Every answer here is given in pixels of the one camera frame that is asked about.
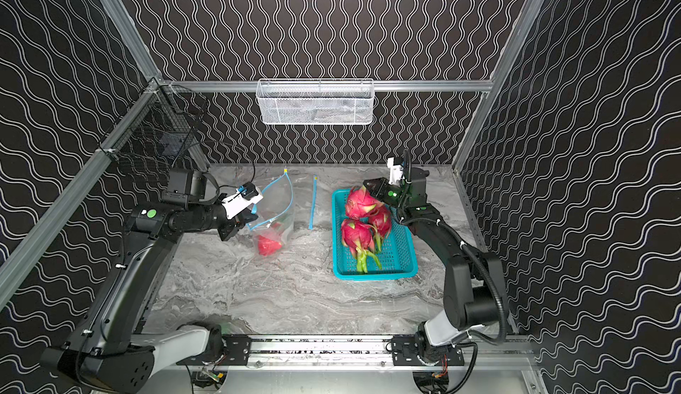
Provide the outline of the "dragon fruit bag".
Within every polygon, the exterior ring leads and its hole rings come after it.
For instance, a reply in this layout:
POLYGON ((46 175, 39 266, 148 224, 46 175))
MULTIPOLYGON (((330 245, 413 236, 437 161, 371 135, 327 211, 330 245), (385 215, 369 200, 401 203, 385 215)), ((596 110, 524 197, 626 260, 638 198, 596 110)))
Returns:
POLYGON ((368 259, 381 270, 382 264, 375 251, 374 229, 371 225, 360 220, 346 218, 340 226, 342 244, 347 247, 354 259, 356 259, 356 271, 369 273, 368 259))
POLYGON ((381 205, 367 218, 367 223, 374 229, 375 251, 379 253, 391 232, 392 214, 388 207, 381 205))
POLYGON ((383 202, 370 195, 365 186, 353 187, 349 190, 345 213, 349 218, 361 220, 376 214, 383 205, 383 202))
POLYGON ((279 235, 259 234, 255 236, 255 246, 260 256, 269 257, 279 252, 284 247, 284 243, 279 235))

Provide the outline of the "zip-top bag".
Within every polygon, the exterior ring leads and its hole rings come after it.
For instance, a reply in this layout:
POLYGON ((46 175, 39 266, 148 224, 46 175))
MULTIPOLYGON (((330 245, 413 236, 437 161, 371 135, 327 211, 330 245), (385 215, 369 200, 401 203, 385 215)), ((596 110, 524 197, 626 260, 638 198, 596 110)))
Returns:
POLYGON ((294 232, 294 188, 287 169, 262 190, 262 196, 264 199, 253 207, 257 219, 247 224, 248 231, 254 246, 255 236, 259 234, 279 235, 284 243, 281 252, 287 248, 294 232))
POLYGON ((319 198, 319 176, 317 174, 293 174, 294 188, 294 230, 311 231, 317 218, 317 199, 319 198))

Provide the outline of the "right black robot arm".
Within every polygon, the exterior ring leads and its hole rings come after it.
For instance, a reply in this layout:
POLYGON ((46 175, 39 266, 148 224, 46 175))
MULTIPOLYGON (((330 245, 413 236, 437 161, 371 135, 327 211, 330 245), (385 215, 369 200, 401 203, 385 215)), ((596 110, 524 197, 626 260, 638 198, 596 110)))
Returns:
POLYGON ((468 243, 427 199, 428 171, 406 171, 399 181, 367 179, 370 197, 394 210, 393 220, 424 241, 444 267, 443 310, 423 324, 428 344, 464 344, 475 338, 503 344, 507 296, 500 259, 468 243))

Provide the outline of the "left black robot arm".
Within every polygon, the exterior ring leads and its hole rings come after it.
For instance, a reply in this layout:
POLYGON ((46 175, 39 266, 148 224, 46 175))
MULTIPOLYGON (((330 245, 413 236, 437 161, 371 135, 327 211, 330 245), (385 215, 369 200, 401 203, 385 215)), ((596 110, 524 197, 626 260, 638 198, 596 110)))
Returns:
POLYGON ((145 313, 184 234, 215 230, 226 242, 256 220, 261 192, 246 182, 230 194, 207 172, 172 169, 158 202, 142 202, 127 218, 117 261, 83 320, 65 342, 46 348, 43 369, 82 388, 137 393, 171 365, 221 360, 226 348, 215 324, 189 323, 161 335, 143 335, 145 313))

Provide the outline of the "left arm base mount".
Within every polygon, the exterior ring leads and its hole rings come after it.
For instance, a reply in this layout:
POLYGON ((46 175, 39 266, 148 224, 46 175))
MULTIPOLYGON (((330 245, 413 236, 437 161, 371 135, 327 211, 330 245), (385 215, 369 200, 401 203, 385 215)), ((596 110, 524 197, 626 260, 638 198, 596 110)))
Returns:
POLYGON ((247 335, 223 335, 209 340, 205 351, 177 362, 179 366, 244 366, 248 363, 252 339, 247 335))

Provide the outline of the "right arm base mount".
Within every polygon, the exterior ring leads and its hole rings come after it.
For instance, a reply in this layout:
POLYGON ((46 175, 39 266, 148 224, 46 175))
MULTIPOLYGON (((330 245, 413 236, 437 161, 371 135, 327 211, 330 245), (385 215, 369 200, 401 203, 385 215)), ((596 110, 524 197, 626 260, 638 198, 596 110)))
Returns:
POLYGON ((451 344, 433 346, 420 334, 395 335, 386 344, 396 367, 462 367, 463 352, 451 344))

